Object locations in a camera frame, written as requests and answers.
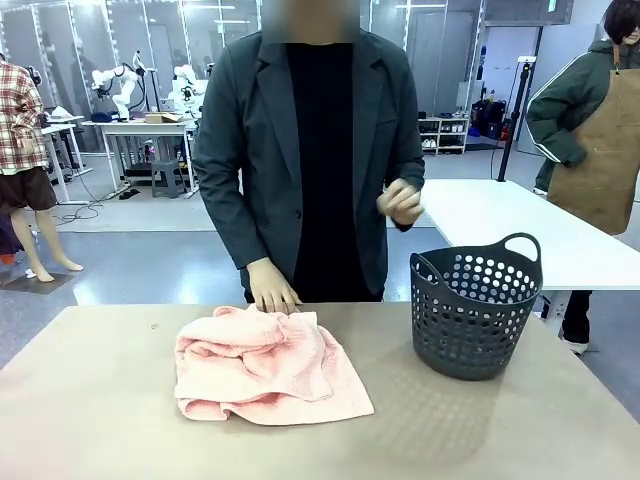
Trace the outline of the person's right hand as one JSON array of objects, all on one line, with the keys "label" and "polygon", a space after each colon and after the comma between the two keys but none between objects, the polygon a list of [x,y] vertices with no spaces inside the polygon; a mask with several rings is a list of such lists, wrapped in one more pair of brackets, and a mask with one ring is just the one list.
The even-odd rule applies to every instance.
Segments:
[{"label": "person's right hand", "polygon": [[291,314],[302,304],[297,293],[269,258],[247,266],[250,291],[258,310],[265,313]]}]

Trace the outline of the person's left hand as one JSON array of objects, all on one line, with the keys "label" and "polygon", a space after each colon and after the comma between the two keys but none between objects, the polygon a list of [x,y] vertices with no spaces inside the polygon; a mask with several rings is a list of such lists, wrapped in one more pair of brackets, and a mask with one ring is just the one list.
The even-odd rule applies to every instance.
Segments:
[{"label": "person's left hand", "polygon": [[401,178],[392,181],[376,203],[378,211],[401,231],[411,229],[424,213],[421,192]]}]

